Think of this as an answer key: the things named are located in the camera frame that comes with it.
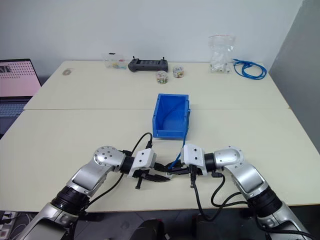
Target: white table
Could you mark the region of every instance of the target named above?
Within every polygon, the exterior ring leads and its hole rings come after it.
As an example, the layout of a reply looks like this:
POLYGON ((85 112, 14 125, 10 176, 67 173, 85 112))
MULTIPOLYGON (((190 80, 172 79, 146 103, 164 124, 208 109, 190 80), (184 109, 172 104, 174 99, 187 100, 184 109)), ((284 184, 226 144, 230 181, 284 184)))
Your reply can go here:
MULTIPOLYGON (((39 211, 98 147, 131 150, 143 133, 152 130, 152 116, 152 109, 24 111, 0 140, 0 209, 39 211)), ((320 156, 290 109, 194 109, 187 143, 207 153, 237 146, 287 204, 320 203, 320 156)), ((171 162, 181 145, 180 140, 155 139, 157 161, 171 162)), ((119 175, 110 173, 97 194, 113 185, 119 175)), ((211 194, 220 182, 210 176, 197 178, 204 208, 211 207, 211 194)), ((197 208, 187 175, 165 183, 143 181, 141 190, 135 189, 136 184, 136 179, 124 177, 88 210, 197 208)), ((236 191, 227 175, 217 202, 236 191)))
POLYGON ((174 78, 175 64, 169 64, 168 83, 158 84, 155 72, 106 68, 102 61, 65 61, 24 109, 154 109, 159 93, 188 94, 192 109, 289 107, 269 74, 250 80, 233 70, 210 73, 208 63, 181 63, 185 76, 174 78), (72 73, 62 75, 65 69, 72 73))

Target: blue plastic bin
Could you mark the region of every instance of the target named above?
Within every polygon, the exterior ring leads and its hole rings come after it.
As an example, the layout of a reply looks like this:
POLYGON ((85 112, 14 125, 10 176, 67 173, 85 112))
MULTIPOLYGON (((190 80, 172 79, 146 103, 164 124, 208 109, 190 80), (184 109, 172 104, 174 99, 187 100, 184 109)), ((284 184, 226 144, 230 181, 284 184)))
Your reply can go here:
POLYGON ((189 95, 159 93, 152 118, 153 137, 183 139, 188 110, 189 95))

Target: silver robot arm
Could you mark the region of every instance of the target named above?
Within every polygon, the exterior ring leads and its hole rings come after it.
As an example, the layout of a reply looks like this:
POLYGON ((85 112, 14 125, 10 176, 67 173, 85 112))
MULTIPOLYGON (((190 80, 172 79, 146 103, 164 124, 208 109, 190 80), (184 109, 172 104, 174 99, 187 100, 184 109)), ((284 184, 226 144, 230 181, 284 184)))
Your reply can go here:
MULTIPOLYGON (((309 233, 291 209, 279 200, 258 170, 245 161, 240 149, 228 146, 205 154, 202 148, 186 144, 181 151, 181 162, 197 166, 203 175, 227 169, 234 184, 247 200, 248 206, 256 212, 258 223, 265 228, 309 233)), ((270 233, 270 236, 277 240, 310 239, 298 234, 270 233)))
POLYGON ((156 154, 151 148, 139 151, 136 158, 126 156, 112 146, 98 148, 92 159, 82 166, 57 196, 34 217, 21 232, 19 240, 60 240, 88 207, 89 199, 105 181, 109 172, 128 174, 130 178, 156 182, 169 180, 149 175, 156 154))

